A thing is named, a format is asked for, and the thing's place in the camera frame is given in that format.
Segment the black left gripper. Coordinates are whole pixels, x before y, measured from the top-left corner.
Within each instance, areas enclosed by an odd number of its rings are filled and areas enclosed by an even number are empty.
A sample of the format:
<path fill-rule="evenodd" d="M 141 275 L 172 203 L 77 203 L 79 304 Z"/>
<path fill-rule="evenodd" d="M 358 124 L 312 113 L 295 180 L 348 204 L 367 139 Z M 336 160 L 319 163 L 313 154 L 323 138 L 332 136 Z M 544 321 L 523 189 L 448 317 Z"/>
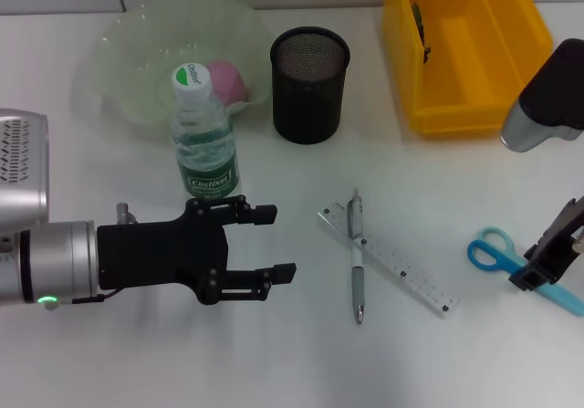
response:
<path fill-rule="evenodd" d="M 227 270 L 228 245 L 222 225 L 271 225 L 273 204 L 253 207 L 244 195 L 189 201 L 167 222 L 102 225 L 97 228 L 102 289 L 180 284 L 204 305 L 219 301 L 265 301 L 273 286 L 290 284 L 295 263 L 256 270 Z"/>

